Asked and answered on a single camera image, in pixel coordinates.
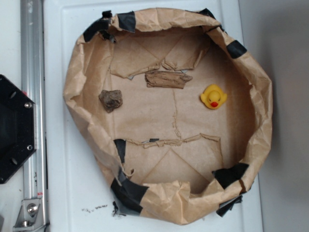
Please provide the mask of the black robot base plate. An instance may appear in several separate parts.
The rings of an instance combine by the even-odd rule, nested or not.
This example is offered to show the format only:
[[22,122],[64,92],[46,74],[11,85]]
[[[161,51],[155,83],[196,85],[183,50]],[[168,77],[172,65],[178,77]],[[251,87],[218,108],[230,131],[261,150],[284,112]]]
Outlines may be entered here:
[[35,103],[0,76],[0,183],[5,184],[36,151]]

